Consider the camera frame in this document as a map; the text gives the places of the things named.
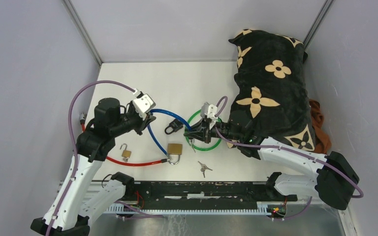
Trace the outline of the silver keys of green lock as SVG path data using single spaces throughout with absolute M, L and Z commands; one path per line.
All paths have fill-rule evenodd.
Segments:
M 190 144 L 192 150 L 193 150 L 194 152 L 196 152 L 196 148 L 195 148 L 195 139 L 194 139 L 194 138 L 188 138 L 188 140 L 189 140 L 189 144 Z

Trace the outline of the green cable lock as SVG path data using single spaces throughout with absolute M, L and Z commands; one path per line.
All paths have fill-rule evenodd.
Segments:
M 190 116 L 190 118 L 188 119 L 188 123 L 190 124 L 194 118 L 199 117 L 200 116 L 200 112 L 201 112 L 201 110 L 198 110 L 198 111 L 194 112 Z M 187 144 L 190 146 L 188 138 L 185 137 L 185 139 L 186 139 Z M 220 143 L 221 143 L 221 139 L 217 139 L 217 141 L 212 146 L 209 146 L 209 147 L 198 147 L 198 146 L 195 145 L 195 148 L 196 148 L 196 151 L 206 152 L 206 151 L 214 150 L 215 148 L 217 148 L 219 146 Z

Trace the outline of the blue cable lock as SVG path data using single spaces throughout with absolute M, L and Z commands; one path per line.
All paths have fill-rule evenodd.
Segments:
M 159 113 L 159 114 L 163 114 L 163 115 L 167 115 L 169 117 L 175 118 L 178 121 L 180 121 L 187 128 L 188 131 L 191 131 L 191 126 L 189 125 L 189 123 L 184 118 L 182 118 L 180 115 L 178 115 L 178 114 L 176 114 L 174 112 L 171 112 L 171 111 L 168 111 L 168 110 L 165 110 L 165 109 L 151 109 L 150 112 L 151 112 L 151 114 L 157 114 L 157 113 Z M 159 141 L 155 137 L 155 135 L 154 135 L 154 133 L 153 133 L 150 125 L 147 126 L 147 129 L 149 131 L 149 134 L 150 134 L 152 140 L 157 145 L 157 147 L 160 149 L 160 151 L 164 155 L 167 155 L 167 151 L 165 150 L 165 148 L 163 148 L 161 146 L 161 144 L 159 143 Z

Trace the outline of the black padlock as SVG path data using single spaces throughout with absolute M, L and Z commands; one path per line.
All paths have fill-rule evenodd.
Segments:
M 178 120 L 177 118 L 175 118 L 164 129 L 164 132 L 165 132 L 166 135 L 170 135 L 172 133 L 175 133 L 175 132 L 179 131 L 183 127 L 184 127 L 184 124 L 180 120 Z

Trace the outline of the silver keys of brass padlock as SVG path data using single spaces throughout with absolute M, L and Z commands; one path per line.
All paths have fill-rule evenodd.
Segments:
M 201 171 L 201 173 L 202 173 L 202 175 L 203 175 L 204 178 L 206 177 L 206 176 L 205 176 L 205 172 L 206 172 L 206 171 L 213 171 L 213 169 L 209 168 L 206 164 L 203 164 L 203 163 L 201 163 L 200 161 L 198 161 L 198 163 L 199 163 L 200 166 L 201 166 L 200 171 Z

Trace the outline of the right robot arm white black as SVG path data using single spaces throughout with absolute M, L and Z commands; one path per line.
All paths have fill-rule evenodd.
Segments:
M 185 129 L 184 136 L 204 143 L 219 138 L 234 144 L 247 157 L 281 164 L 297 171 L 298 175 L 279 172 L 270 175 L 264 193 L 271 201 L 283 195 L 309 196 L 319 198 L 335 209 L 345 210 L 351 199 L 364 197 L 358 186 L 357 173 L 342 154 L 335 151 L 329 155 L 313 153 L 289 146 L 260 135 L 245 117 L 236 122 L 234 119 L 240 116 L 236 112 L 228 122 L 219 122 L 202 114 L 200 121 Z

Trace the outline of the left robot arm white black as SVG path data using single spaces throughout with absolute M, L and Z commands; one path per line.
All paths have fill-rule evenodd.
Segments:
M 116 98 L 104 98 L 94 108 L 94 118 L 74 142 L 74 155 L 68 174 L 48 212 L 31 223 L 31 229 L 43 236 L 87 236 L 91 225 L 119 198 L 131 199 L 135 194 L 134 179 L 116 173 L 105 189 L 86 203 L 83 198 L 95 174 L 115 146 L 115 138 L 142 131 L 155 116 L 150 110 L 155 102 L 147 94 L 130 102 L 121 112 Z

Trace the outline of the small brass padlock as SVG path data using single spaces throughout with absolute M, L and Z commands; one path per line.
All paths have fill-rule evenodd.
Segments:
M 131 156 L 131 151 L 127 149 L 127 144 L 126 143 L 122 144 L 120 147 L 120 150 L 122 150 L 121 157 L 122 157 L 123 162 L 128 162 Z

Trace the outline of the black floral pillow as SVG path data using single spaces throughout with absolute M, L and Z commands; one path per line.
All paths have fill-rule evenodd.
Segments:
M 229 42 L 237 48 L 239 88 L 229 122 L 242 129 L 239 142 L 263 138 L 305 151 L 315 149 L 303 63 L 304 44 L 293 37 L 245 29 Z

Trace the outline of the brown cloth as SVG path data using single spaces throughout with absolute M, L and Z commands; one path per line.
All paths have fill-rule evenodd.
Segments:
M 332 143 L 329 135 L 323 131 L 324 115 L 320 108 L 320 103 L 316 100 L 309 99 L 312 127 L 315 131 L 315 153 L 327 154 Z

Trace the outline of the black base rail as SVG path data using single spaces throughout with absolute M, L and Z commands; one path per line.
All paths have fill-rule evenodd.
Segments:
M 296 202 L 263 182 L 140 181 L 120 202 L 147 214 L 265 215 L 272 207 Z

